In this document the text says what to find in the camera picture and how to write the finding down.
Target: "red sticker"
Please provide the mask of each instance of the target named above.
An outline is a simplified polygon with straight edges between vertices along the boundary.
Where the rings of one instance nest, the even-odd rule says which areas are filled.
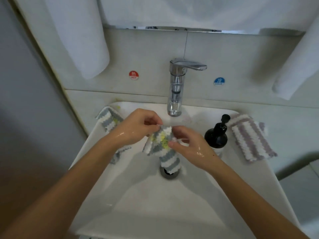
[[[132,80],[137,80],[138,79],[138,72],[132,70],[130,73],[129,73],[129,76]]]

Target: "person's right arm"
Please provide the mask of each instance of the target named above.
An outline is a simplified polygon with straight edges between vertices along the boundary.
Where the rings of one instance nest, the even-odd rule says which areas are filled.
[[[173,127],[173,133],[189,146],[177,142],[168,145],[214,177],[257,239],[308,239],[225,164],[201,134],[184,126]]]

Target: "sink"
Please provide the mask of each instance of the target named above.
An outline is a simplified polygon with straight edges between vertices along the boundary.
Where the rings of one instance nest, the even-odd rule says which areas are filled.
[[[185,125],[204,134],[232,110],[182,106],[179,117],[166,104],[117,102],[127,117],[136,108],[154,110],[164,125]],[[75,158],[74,165],[101,137],[100,124]],[[248,163],[230,131],[222,159],[279,212],[298,225],[293,210],[266,160]],[[157,157],[142,153],[146,138],[108,165],[83,202],[70,230],[99,238],[255,238],[217,182],[181,157],[181,172],[166,180]]]

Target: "skin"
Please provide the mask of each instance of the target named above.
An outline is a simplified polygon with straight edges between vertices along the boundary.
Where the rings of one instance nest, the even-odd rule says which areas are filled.
[[[132,112],[14,221],[0,238],[63,238],[114,153],[158,131],[158,125],[162,124],[154,111],[137,109]],[[202,135],[184,126],[174,127],[173,133],[189,146],[177,142],[169,142],[169,146],[214,177],[257,239],[308,238],[220,160]]]

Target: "purple and white striped cloth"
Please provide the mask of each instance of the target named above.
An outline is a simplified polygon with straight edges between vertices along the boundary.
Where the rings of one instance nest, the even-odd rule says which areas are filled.
[[[263,122],[255,122],[249,115],[235,114],[228,122],[245,158],[255,161],[277,157],[265,139],[266,129]]]

